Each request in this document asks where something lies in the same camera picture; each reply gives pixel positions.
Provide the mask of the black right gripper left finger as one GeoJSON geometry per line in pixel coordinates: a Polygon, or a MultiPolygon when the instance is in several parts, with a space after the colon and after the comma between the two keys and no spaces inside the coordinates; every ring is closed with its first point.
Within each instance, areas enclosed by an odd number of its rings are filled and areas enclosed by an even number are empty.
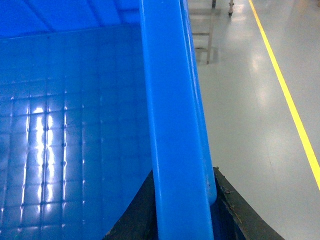
{"type": "Polygon", "coordinates": [[[150,171],[133,200],[103,237],[104,240],[156,240],[158,238],[156,196],[150,171]]]}

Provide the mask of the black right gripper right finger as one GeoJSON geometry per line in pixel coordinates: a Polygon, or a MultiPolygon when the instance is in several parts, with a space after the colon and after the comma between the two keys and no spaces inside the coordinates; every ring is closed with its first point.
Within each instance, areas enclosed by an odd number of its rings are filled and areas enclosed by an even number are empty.
{"type": "Polygon", "coordinates": [[[232,186],[218,167],[213,168],[217,199],[210,206],[215,240],[282,240],[241,194],[232,186]]]}

